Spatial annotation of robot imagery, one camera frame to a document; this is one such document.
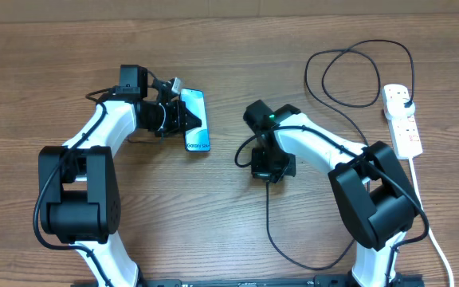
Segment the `blue samsung galaxy phone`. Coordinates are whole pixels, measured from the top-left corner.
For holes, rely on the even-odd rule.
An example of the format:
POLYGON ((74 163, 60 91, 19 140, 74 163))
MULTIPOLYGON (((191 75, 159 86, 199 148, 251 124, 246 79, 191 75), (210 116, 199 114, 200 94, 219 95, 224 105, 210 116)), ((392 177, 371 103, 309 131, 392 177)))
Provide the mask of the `blue samsung galaxy phone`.
POLYGON ((186 107, 184 132, 186 150, 190 152, 210 151, 210 136, 203 91, 183 88, 181 101, 186 107))

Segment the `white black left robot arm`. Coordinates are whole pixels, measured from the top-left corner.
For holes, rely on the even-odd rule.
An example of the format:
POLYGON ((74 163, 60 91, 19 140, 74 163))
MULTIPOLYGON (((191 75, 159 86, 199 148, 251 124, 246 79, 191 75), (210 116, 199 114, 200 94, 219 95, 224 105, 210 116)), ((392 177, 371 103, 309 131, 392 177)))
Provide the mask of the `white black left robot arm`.
POLYGON ((96 286, 145 286, 118 233, 121 201, 114 157, 138 129, 164 139, 184 137, 190 152, 210 150, 203 91, 160 80, 140 65, 121 65, 119 83, 87 94, 95 104, 88 123, 61 146, 38 156, 35 238, 49 250, 75 250, 96 286))

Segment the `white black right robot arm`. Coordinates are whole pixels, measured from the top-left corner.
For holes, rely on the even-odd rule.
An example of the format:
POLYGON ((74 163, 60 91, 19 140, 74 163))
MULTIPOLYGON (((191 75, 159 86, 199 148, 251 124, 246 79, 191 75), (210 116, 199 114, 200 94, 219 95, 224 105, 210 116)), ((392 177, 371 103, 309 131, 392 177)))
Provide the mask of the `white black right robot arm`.
POLYGON ((346 274, 314 276, 314 286, 423 286, 394 265, 401 246, 427 237, 430 224, 392 148, 345 140, 314 124, 286 104, 273 111, 262 100, 249 105, 243 120, 257 146, 247 164, 267 185, 295 176, 301 158, 327 174, 340 217, 356 243, 346 274))

